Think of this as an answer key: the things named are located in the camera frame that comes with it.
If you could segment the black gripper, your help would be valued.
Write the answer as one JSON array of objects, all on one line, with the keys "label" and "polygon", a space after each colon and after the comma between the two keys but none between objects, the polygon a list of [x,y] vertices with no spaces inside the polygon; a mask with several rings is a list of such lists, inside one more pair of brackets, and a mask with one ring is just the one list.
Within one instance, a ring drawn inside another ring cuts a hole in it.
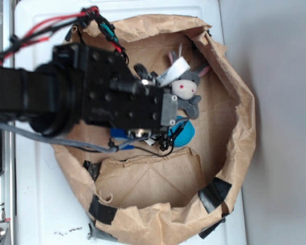
[{"label": "black gripper", "polygon": [[158,87],[140,63],[133,75],[121,55],[89,47],[84,65],[83,121],[89,125],[161,133],[174,126],[177,98]]}]

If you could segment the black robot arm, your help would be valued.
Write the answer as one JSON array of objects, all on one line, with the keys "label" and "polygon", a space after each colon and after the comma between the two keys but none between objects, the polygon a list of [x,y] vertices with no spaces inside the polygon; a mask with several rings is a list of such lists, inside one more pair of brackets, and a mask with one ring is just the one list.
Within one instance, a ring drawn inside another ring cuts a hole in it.
[{"label": "black robot arm", "polygon": [[80,121],[160,134],[176,118],[170,89],[145,85],[115,52],[74,43],[55,46],[52,61],[35,71],[0,67],[0,123],[24,121],[47,137]]}]

